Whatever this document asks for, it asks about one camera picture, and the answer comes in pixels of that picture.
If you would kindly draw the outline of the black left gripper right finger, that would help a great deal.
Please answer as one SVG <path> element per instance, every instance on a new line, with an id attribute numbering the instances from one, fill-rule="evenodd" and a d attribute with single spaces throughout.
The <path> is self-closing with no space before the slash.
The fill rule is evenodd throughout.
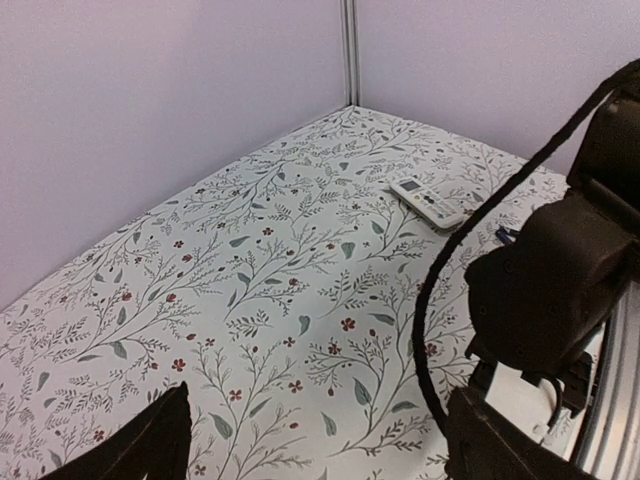
<path id="1" fill-rule="evenodd" d="M 456 480 L 590 479 L 592 476 L 544 449 L 469 387 L 448 402 L 448 477 Z"/>

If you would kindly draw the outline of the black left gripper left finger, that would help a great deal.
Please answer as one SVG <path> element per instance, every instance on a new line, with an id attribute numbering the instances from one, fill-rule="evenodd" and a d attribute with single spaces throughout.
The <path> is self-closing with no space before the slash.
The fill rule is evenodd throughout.
<path id="1" fill-rule="evenodd" d="M 192 440 L 188 396 L 186 383 L 168 389 L 109 439 L 43 479 L 184 479 Z"/>

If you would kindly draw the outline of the small white remote control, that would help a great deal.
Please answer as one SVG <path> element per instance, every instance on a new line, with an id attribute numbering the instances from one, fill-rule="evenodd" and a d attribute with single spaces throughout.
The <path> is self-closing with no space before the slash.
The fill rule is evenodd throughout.
<path id="1" fill-rule="evenodd" d="M 417 178 L 405 177 L 393 180 L 389 183 L 389 188 L 436 230 L 450 231 L 464 221 L 464 215 L 458 207 L 443 199 Z"/>

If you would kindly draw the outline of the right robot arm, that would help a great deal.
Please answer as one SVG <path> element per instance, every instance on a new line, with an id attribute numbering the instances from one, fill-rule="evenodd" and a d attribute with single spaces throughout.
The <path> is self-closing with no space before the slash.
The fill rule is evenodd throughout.
<path id="1" fill-rule="evenodd" d="M 475 331 L 468 353 L 530 381 L 564 387 L 581 412 L 585 347 L 639 273 L 639 65 L 604 80 L 567 123 L 481 207 L 486 215 L 581 124 L 587 132 L 556 202 L 536 209 L 516 238 L 466 270 Z"/>

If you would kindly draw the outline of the floral patterned table mat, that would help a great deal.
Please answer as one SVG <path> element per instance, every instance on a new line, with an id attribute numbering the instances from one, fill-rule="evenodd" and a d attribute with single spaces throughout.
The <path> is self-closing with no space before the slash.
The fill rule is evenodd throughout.
<path id="1" fill-rule="evenodd" d="M 191 479 L 441 479 L 416 296 L 444 245 L 389 189 L 464 214 L 520 158 L 348 107 L 106 237 L 1 315 L 1 475 L 36 479 L 181 383 Z"/>

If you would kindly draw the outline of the aluminium front frame rail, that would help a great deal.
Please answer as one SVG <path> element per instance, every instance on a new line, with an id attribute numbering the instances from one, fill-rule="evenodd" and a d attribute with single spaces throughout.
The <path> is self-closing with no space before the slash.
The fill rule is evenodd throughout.
<path id="1" fill-rule="evenodd" d="M 639 285 L 622 295 L 605 330 L 595 398 L 572 461 L 598 479 L 639 477 Z"/>

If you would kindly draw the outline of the right aluminium corner post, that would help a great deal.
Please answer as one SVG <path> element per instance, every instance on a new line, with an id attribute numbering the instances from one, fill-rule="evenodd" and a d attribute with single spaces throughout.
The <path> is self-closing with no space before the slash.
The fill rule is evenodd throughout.
<path id="1" fill-rule="evenodd" d="M 361 104 L 361 75 L 356 1 L 341 0 L 340 13 L 344 54 L 346 103 L 348 105 L 359 106 Z"/>

